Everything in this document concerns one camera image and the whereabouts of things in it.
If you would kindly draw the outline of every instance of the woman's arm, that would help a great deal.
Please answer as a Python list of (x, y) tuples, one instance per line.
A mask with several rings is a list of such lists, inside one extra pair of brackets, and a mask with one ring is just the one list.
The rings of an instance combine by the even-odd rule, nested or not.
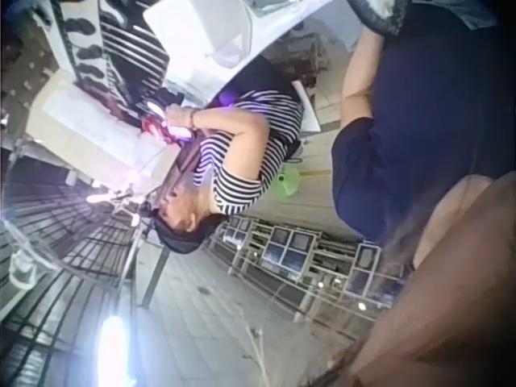
[(383, 43), (382, 36), (363, 27), (344, 76), (340, 106), (342, 127), (361, 117), (372, 118), (370, 97)]
[(167, 114), (171, 125), (209, 128), (233, 135), (224, 167), (244, 179), (258, 179), (269, 131), (263, 115), (236, 107), (186, 110), (179, 106), (170, 106)]

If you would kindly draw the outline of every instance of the dark hair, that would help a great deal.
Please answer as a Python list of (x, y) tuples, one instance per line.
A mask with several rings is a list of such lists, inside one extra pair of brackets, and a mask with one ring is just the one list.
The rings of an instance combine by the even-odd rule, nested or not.
[(164, 222), (164, 220), (154, 213), (154, 230), (158, 234), (160, 242), (177, 254), (190, 254), (201, 247), (220, 223), (227, 219), (223, 214), (211, 214), (205, 217), (198, 224), (195, 231), (175, 231)]

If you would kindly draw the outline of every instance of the woman's hand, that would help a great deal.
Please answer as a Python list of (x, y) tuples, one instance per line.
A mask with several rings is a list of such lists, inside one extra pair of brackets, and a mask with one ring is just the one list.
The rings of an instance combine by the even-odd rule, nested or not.
[(190, 127), (194, 109), (173, 104), (167, 107), (165, 116), (171, 127)]

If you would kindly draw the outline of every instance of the striped shirt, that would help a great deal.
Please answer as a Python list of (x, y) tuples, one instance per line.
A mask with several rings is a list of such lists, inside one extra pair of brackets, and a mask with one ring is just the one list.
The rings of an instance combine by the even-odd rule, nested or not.
[(285, 141), (269, 136), (260, 175), (255, 181), (236, 176), (223, 166), (233, 135), (220, 131), (202, 142), (201, 160), (193, 182), (199, 186), (205, 179), (213, 178), (215, 202), (227, 215), (239, 214), (249, 208), (271, 185), (285, 159), (285, 144), (299, 137), (303, 113), (300, 102), (275, 90), (250, 91), (233, 106), (262, 114), (268, 120), (271, 134), (281, 135)]

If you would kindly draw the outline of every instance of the navy blue shirt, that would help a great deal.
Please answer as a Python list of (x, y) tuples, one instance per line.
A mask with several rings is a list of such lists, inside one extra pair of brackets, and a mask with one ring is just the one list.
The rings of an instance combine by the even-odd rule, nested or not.
[(331, 150), (339, 217), (380, 245), (419, 234), (462, 177), (515, 169), (514, 66), (494, 28), (389, 44), (374, 119), (347, 125)]

